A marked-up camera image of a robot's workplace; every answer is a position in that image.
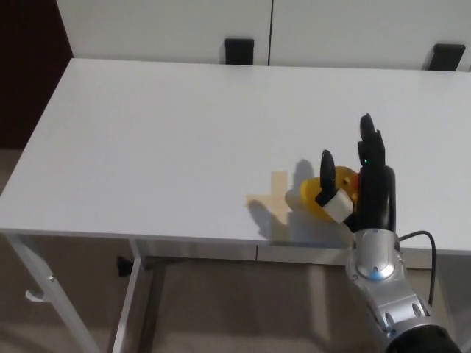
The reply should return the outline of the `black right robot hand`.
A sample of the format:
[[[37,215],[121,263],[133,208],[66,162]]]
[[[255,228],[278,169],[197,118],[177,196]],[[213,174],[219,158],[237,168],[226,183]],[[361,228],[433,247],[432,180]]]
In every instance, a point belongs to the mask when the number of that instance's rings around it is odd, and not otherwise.
[[[320,192],[315,201],[331,219],[347,225],[352,232],[362,229],[393,232],[396,230],[395,175],[386,164],[383,138],[370,114],[361,117],[360,134],[357,203],[336,186],[336,167],[328,150],[322,152]]]

